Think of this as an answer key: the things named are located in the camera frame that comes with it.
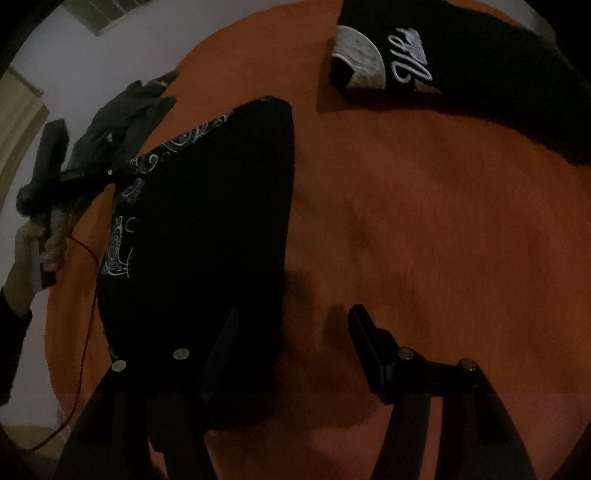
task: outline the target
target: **white embroidered logo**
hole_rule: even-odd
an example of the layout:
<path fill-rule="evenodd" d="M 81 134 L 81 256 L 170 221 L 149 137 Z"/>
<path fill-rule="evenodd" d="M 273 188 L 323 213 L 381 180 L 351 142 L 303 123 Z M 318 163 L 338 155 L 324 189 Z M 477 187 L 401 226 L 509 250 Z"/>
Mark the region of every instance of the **white embroidered logo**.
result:
<path fill-rule="evenodd" d="M 396 35 L 388 35 L 388 41 L 397 49 L 402 50 L 402 52 L 408 53 L 401 53 L 397 50 L 390 49 L 390 52 L 393 55 L 403 59 L 405 62 L 401 62 L 398 60 L 394 60 L 391 63 L 392 73 L 394 77 L 400 83 L 408 83 L 411 80 L 410 73 L 406 75 L 406 77 L 402 77 L 399 74 L 399 69 L 406 70 L 407 72 L 414 73 L 416 76 L 430 82 L 433 80 L 431 73 L 426 69 L 427 65 L 427 57 L 425 56 L 425 51 L 423 50 L 423 44 L 421 42 L 421 37 L 419 36 L 418 32 L 412 28 L 405 29 L 405 28 L 397 28 L 397 31 L 404 34 L 406 42 L 404 42 L 400 37 Z"/>

